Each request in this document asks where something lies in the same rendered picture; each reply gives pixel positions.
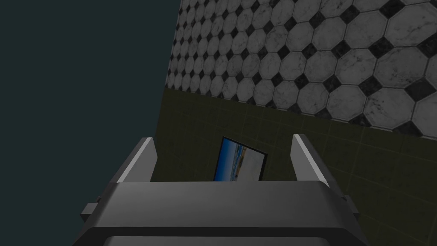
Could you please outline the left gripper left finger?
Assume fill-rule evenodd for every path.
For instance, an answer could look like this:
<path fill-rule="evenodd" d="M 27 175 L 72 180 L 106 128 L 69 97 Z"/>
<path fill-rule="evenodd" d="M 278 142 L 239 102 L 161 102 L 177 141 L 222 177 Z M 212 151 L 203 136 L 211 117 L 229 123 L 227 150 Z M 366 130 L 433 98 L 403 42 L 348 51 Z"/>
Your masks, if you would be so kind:
<path fill-rule="evenodd" d="M 153 138 L 142 138 L 121 166 L 116 182 L 150 182 L 156 163 L 157 152 Z"/>

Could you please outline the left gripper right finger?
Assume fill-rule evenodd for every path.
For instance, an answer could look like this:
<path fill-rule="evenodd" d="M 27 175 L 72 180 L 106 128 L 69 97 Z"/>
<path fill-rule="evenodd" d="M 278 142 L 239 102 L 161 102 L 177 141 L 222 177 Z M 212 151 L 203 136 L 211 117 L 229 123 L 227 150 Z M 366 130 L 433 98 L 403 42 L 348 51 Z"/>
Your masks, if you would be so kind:
<path fill-rule="evenodd" d="M 329 187 L 326 178 L 298 134 L 292 137 L 290 158 L 298 181 L 321 181 Z"/>

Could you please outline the blue framed wall picture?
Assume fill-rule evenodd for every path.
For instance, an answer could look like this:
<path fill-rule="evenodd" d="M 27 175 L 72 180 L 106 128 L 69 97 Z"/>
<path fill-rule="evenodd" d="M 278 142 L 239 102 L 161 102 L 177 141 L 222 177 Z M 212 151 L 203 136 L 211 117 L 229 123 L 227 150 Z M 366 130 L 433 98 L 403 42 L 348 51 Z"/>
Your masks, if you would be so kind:
<path fill-rule="evenodd" d="M 213 181 L 261 181 L 267 159 L 267 153 L 224 136 L 221 140 Z"/>

